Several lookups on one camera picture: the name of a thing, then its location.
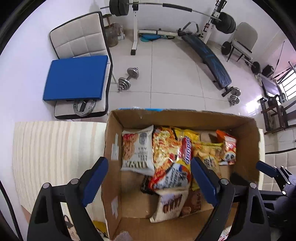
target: electrical cord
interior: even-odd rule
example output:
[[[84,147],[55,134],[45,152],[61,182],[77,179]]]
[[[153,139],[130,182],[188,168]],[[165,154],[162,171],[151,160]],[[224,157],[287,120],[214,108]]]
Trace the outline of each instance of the electrical cord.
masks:
[[[11,202],[9,200],[9,197],[4,189],[4,186],[2,185],[2,182],[0,180],[0,190],[5,198],[5,201],[7,203],[7,206],[9,208],[9,211],[10,211],[10,215],[11,215],[11,218],[12,218],[12,221],[13,221],[13,224],[15,226],[15,230],[17,231],[17,235],[18,235],[18,238],[20,239],[20,241],[24,241],[23,238],[22,238],[22,234],[20,232],[20,227],[18,226],[18,223],[17,223],[17,218],[15,217],[15,212],[13,210],[13,207],[11,205]]]
[[[283,45],[282,45],[282,47],[281,47],[281,53],[283,52],[284,43],[285,43],[285,41],[283,42]]]

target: white wall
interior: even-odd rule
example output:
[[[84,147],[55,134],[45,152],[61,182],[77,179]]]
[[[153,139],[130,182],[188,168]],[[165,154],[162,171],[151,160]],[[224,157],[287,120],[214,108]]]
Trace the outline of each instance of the white wall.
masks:
[[[276,67],[276,63],[281,54],[282,44],[283,44],[283,41],[277,47],[277,49],[269,56],[269,58],[265,60],[264,64],[262,65],[263,67],[266,66],[267,64],[273,66],[274,68]],[[277,74],[281,73],[282,71],[290,67],[288,61],[290,61],[293,65],[296,64],[296,51],[293,48],[290,41],[288,39],[285,39],[283,51],[279,60],[279,64],[274,73],[274,76],[276,76]]]
[[[152,0],[149,2],[166,2],[172,4],[190,7],[200,12],[212,14],[216,0]],[[267,44],[272,40],[279,30],[277,24],[252,0],[228,0],[223,12],[231,15],[238,26],[241,22],[247,22],[258,32],[258,40],[253,48],[255,56],[259,56],[266,48]],[[130,13],[127,16],[115,17],[115,21],[122,23],[124,28],[133,28],[133,14],[130,6]],[[198,14],[181,11],[177,9],[165,8],[161,6],[139,6],[138,11],[139,28],[141,29],[159,29],[165,31],[177,31],[189,21],[195,21],[199,24],[202,31],[209,17]],[[224,34],[215,29],[210,40],[219,44],[228,41],[231,34]]]
[[[12,202],[24,239],[28,224],[22,213],[12,171],[12,142],[17,121],[55,120],[54,106],[42,101],[48,69],[55,53],[49,32],[60,24],[104,6],[99,0],[45,1],[18,28],[0,56],[0,179]],[[0,209],[13,228],[0,196]]]

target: yellow snack bag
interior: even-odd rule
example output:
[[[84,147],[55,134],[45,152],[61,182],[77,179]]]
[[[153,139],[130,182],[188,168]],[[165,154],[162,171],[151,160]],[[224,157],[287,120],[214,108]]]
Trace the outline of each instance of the yellow snack bag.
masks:
[[[193,156],[199,157],[205,166],[213,170],[219,178],[222,178],[219,167],[220,152],[223,143],[196,143],[194,145]]]

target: dumbbell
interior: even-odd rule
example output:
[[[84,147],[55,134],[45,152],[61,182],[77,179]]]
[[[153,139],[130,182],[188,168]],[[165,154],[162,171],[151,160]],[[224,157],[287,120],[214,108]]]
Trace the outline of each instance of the dumbbell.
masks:
[[[241,95],[241,91],[237,87],[233,87],[230,91],[231,96],[228,98],[230,105],[236,105],[239,103],[239,96]]]
[[[131,83],[129,82],[129,80],[131,78],[137,79],[139,77],[139,69],[138,68],[128,68],[127,71],[128,73],[128,77],[124,78],[124,77],[120,77],[118,79],[118,92],[121,92],[123,90],[128,90],[131,87]]]

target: chip bag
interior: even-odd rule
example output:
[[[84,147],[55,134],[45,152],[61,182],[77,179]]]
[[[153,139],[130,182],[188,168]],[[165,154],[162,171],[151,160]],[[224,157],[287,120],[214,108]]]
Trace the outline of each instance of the chip bag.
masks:
[[[219,178],[222,178],[219,167],[220,152],[223,143],[203,143],[195,144],[193,156],[199,157],[204,165],[213,170]]]
[[[157,190],[156,193],[159,194],[159,201],[157,210],[150,218],[150,222],[158,223],[179,217],[188,196],[188,188],[189,186]]]
[[[191,214],[197,213],[201,210],[201,190],[193,191],[191,188],[189,189],[188,197],[184,203],[183,208],[181,209],[181,213],[179,217],[186,217]]]
[[[134,132],[122,132],[122,171],[148,176],[154,174],[152,132],[153,126]]]
[[[233,165],[236,162],[237,155],[236,138],[220,130],[217,130],[216,134],[218,140],[223,142],[219,165]]]
[[[198,133],[174,127],[156,128],[152,137],[155,174],[148,187],[152,190],[184,187],[191,182],[192,142]]]

